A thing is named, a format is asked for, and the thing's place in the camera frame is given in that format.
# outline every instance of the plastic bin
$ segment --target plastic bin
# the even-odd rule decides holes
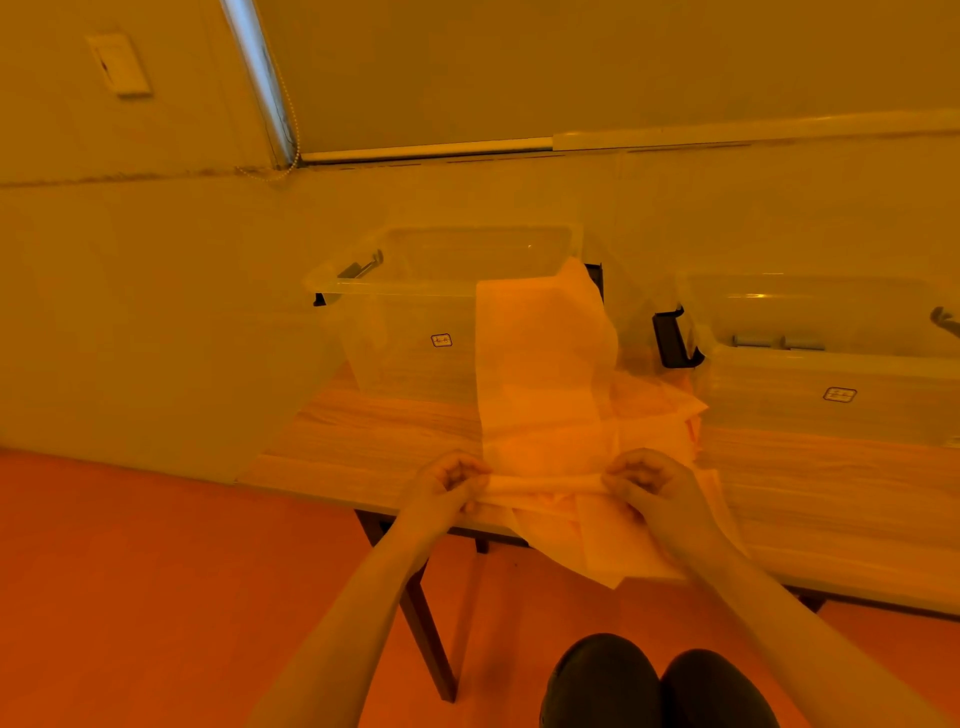
[[[476,401],[476,283],[555,275],[577,226],[388,228],[307,275],[324,295],[361,391]]]
[[[694,374],[706,423],[960,447],[960,338],[931,323],[948,302],[926,282],[685,274],[677,283],[689,348],[707,357]]]

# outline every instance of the light switch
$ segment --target light switch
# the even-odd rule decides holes
[[[150,83],[127,36],[122,33],[87,36],[86,42],[104,74],[107,88],[113,93],[117,96],[151,95]]]

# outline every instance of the orange floor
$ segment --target orange floor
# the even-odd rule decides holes
[[[307,500],[0,451],[0,725],[239,726],[368,550]],[[399,619],[362,724],[533,728],[554,663],[616,632],[657,669],[722,652],[783,726],[806,725],[718,605],[612,592],[510,546],[445,538],[424,579],[460,697],[435,694]],[[960,718],[960,623],[828,604],[825,619]]]

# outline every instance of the black bracket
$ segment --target black bracket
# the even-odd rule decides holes
[[[706,359],[699,349],[693,350],[693,356],[686,355],[686,344],[677,323],[677,319],[683,315],[683,306],[676,311],[654,314],[654,333],[660,350],[660,362],[667,369],[693,369]]]

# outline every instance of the forearm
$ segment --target forearm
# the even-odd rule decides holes
[[[348,728],[364,700],[416,552],[393,531],[367,556],[247,728]]]
[[[690,566],[743,622],[817,728],[952,725],[732,547],[711,549]]]

